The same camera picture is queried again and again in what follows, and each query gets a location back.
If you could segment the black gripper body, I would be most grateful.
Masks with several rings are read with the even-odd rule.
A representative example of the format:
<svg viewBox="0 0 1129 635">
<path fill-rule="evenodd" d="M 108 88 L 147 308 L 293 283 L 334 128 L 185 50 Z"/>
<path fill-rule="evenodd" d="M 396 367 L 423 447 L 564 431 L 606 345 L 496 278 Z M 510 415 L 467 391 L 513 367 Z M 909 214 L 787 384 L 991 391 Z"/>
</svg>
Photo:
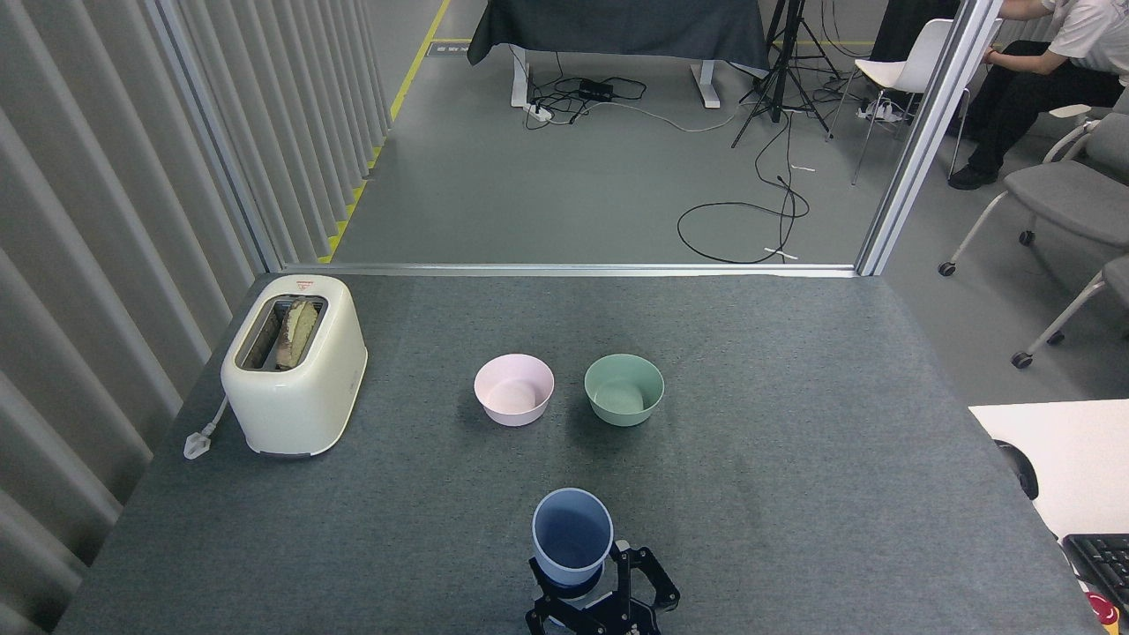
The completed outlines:
<svg viewBox="0 0 1129 635">
<path fill-rule="evenodd" d="M 616 614 L 596 616 L 584 614 L 574 627 L 575 634 L 660 634 L 656 617 L 650 614 Z"/>
</svg>

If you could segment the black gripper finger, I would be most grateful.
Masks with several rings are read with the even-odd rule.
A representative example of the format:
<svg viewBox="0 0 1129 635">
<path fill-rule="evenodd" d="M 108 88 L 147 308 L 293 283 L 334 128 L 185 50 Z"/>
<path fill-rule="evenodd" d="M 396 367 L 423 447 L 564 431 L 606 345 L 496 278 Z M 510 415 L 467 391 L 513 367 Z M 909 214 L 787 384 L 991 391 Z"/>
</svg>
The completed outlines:
<svg viewBox="0 0 1129 635">
<path fill-rule="evenodd" d="M 656 620 L 657 612 L 669 612 L 677 609 L 681 592 L 673 579 L 662 567 L 657 555 L 649 547 L 633 548 L 625 540 L 616 540 L 612 545 L 612 557 L 618 566 L 618 614 L 625 620 L 642 620 L 644 615 L 650 615 Z M 653 602 L 646 603 L 636 599 L 632 591 L 632 574 L 641 572 L 649 586 L 654 590 Z"/>
<path fill-rule="evenodd" d="M 555 620 L 566 630 L 583 632 L 583 611 L 554 595 L 541 595 L 526 614 L 530 634 L 545 634 L 546 621 Z"/>
</svg>

